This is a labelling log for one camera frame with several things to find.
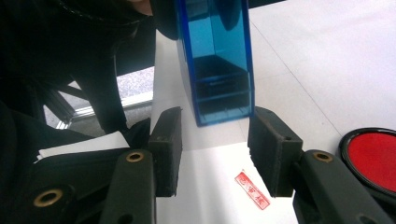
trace red circular object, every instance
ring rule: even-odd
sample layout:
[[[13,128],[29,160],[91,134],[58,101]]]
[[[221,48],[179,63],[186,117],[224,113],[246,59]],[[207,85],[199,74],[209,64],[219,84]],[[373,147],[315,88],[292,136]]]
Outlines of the red circular object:
[[[363,133],[349,142],[347,154],[356,170],[367,180],[396,192],[396,136]]]

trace white paper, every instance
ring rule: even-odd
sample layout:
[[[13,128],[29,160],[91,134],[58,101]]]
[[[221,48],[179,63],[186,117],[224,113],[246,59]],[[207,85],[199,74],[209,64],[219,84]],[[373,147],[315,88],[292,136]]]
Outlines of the white paper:
[[[89,151],[100,151],[108,150],[114,148],[129,147],[122,133],[115,132],[107,134],[102,137],[93,138],[84,142],[79,142],[75,144],[51,147],[47,149],[39,150],[40,155],[37,156],[39,160],[61,154],[68,153],[79,153],[79,152],[89,152]]]
[[[235,178],[244,171],[270,201],[261,210]],[[177,196],[157,198],[158,224],[294,224],[292,198],[271,198],[246,142],[183,151]]]

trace brass screw insert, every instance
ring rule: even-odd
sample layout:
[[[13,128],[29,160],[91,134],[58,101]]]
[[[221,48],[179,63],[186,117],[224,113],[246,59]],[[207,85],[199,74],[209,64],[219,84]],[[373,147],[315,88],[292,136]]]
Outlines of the brass screw insert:
[[[141,161],[141,160],[143,160],[143,158],[145,158],[145,155],[143,155],[143,153],[141,153],[141,152],[132,152],[132,153],[128,154],[128,156],[126,156],[126,160],[128,162]]]
[[[314,152],[314,158],[318,161],[331,162],[332,155],[325,152]]]
[[[63,195],[61,189],[49,189],[35,197],[33,204],[36,207],[47,207],[58,202]]]

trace red label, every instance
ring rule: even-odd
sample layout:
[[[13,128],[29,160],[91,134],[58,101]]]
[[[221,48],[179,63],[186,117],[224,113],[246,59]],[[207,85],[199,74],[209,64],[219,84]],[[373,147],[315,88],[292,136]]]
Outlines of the red label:
[[[251,182],[245,173],[241,172],[236,178],[236,182],[245,190],[247,195],[253,200],[261,210],[264,210],[270,202],[262,192]]]

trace blue transparent box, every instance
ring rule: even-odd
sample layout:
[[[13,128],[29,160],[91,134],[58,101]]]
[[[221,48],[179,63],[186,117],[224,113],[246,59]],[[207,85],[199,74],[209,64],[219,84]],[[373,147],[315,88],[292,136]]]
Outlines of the blue transparent box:
[[[253,114],[247,0],[175,0],[178,55],[198,126]]]

